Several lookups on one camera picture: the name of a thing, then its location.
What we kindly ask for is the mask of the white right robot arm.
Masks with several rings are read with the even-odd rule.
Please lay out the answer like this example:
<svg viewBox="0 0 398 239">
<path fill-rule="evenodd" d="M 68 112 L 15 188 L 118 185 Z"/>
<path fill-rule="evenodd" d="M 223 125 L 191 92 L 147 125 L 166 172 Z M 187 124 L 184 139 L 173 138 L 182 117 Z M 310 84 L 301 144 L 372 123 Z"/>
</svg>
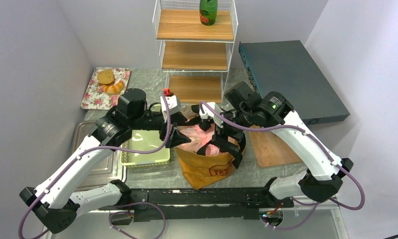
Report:
<svg viewBox="0 0 398 239">
<path fill-rule="evenodd" d="M 239 82 L 228 90 L 225 97 L 234 109 L 225 111 L 215 103 L 201 102 L 198 110 L 202 121 L 212 120 L 216 124 L 211 142 L 234 156 L 235 167 L 239 166 L 242 155 L 228 142 L 228 137 L 241 140 L 246 130 L 270 131 L 286 143 L 307 167 L 293 176 L 271 178 L 267 190 L 273 199 L 307 196 L 322 203 L 338 193 L 342 178 L 354 163 L 329 151 L 281 93 L 272 91 L 261 97 L 245 82 Z"/>
</svg>

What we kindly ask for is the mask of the brown paper grocery bag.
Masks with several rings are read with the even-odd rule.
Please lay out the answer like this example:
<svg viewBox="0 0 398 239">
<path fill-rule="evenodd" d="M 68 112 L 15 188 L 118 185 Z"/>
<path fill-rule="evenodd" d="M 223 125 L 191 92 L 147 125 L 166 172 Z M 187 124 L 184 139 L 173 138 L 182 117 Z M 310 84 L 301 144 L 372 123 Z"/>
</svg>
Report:
<svg viewBox="0 0 398 239">
<path fill-rule="evenodd" d="M 214 145 L 201 147 L 196 153 L 175 147 L 182 174 L 194 190 L 229 177 L 235 170 L 233 156 Z"/>
</svg>

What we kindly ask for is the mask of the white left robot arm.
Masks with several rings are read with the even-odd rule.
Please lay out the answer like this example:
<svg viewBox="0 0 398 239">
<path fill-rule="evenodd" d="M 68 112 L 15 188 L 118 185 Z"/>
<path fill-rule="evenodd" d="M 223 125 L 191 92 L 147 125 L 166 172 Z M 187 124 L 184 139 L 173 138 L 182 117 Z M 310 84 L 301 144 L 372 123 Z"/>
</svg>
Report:
<svg viewBox="0 0 398 239">
<path fill-rule="evenodd" d="M 20 198 L 48 232 L 60 233 L 90 211 L 114 205 L 126 207 L 132 201 L 131 189 L 121 180 L 88 191 L 78 192 L 77 187 L 99 162 L 121 150 L 134 130 L 158 131 L 165 148 L 189 142 L 178 130 L 187 122 L 179 98 L 164 89 L 159 102 L 161 110 L 155 113 L 143 90 L 127 89 L 117 105 L 96 120 L 78 149 L 57 171 L 37 187 L 25 187 L 20 192 Z"/>
</svg>

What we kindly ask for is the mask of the pink plastic bag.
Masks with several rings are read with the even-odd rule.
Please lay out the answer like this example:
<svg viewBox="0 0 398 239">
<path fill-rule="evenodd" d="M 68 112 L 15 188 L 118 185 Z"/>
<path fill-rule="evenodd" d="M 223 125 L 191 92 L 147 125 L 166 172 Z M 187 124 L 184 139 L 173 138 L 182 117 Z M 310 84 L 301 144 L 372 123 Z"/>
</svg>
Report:
<svg viewBox="0 0 398 239">
<path fill-rule="evenodd" d="M 191 142 L 179 146 L 179 148 L 196 153 L 201 147 L 211 141 L 214 135 L 215 124 L 211 123 L 211 127 L 203 131 L 198 124 L 183 127 L 180 132 L 187 136 Z"/>
</svg>

